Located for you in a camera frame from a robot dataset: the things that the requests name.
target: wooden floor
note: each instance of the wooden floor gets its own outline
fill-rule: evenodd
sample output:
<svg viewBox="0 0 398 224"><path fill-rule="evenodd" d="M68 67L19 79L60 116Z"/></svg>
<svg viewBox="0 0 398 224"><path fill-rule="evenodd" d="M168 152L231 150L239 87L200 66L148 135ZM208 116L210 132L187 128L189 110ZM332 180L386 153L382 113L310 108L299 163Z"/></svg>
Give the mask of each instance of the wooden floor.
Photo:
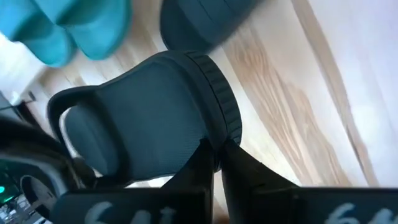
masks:
<svg viewBox="0 0 398 224"><path fill-rule="evenodd" d="M110 80L165 50L160 0L134 0L124 45L78 54L32 86L43 127L56 92ZM394 0L266 0L210 56L243 119L242 147L299 185L398 187L398 9ZM220 174L216 206L226 210Z"/></svg>

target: printed number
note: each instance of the printed number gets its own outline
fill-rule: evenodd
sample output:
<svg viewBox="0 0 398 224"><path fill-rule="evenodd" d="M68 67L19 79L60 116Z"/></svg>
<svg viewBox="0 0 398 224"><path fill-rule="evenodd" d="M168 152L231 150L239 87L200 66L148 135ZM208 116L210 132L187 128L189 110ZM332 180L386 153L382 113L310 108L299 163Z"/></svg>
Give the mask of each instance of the printed number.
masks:
<svg viewBox="0 0 398 224"><path fill-rule="evenodd" d="M345 218L343 215L355 208L352 203L344 203L337 207L325 221L325 224L359 224L356 218ZM398 224L398 216L393 219L393 213L391 210L382 208L376 214L369 224Z"/></svg>
<svg viewBox="0 0 398 224"><path fill-rule="evenodd" d="M85 217L85 224L106 224L98 221L100 216L109 208L113 207L111 202L100 202L91 207ZM171 224L175 210L165 207L160 211L162 218L160 224ZM134 214L130 224L150 224L151 214L145 210L139 210Z"/></svg>

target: wood grain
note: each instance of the wood grain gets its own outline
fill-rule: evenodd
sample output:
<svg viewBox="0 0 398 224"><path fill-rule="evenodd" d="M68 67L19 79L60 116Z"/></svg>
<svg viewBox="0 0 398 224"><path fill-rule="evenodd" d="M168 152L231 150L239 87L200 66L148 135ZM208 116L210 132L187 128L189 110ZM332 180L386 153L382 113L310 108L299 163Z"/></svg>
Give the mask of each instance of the wood grain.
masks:
<svg viewBox="0 0 398 224"><path fill-rule="evenodd" d="M56 92L106 82L165 50L161 2L133 4L132 29L113 56L91 61L78 54L65 68L47 70L32 87L41 97L30 108L43 127L44 105ZM238 101L242 148L299 185L397 187L398 23L393 9L398 9L394 0L267 0L258 5L210 54ZM225 220L220 175L215 174L215 214Z"/></svg>

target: light wood floor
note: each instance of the light wood floor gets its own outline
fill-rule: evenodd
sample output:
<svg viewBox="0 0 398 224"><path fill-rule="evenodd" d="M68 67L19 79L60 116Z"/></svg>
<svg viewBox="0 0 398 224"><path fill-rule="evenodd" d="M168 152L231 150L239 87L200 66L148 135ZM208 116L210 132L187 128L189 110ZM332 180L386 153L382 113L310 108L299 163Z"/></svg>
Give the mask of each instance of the light wood floor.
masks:
<svg viewBox="0 0 398 224"><path fill-rule="evenodd" d="M134 0L131 33L116 54L78 54L32 86L45 129L56 92L97 85L165 50L160 0ZM299 185L397 187L398 23L394 0L266 0L210 56L243 119L242 147ZM217 206L226 210L220 174Z"/></svg>

